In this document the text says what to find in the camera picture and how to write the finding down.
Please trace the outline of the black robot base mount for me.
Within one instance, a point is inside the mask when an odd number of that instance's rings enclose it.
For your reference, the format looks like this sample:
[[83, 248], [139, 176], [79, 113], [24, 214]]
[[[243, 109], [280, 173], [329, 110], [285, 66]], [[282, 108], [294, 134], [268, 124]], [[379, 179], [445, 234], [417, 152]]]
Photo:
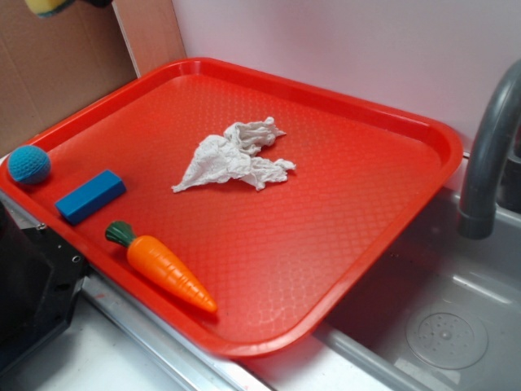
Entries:
[[49, 227], [21, 228], [1, 206], [1, 373], [71, 324], [86, 259]]

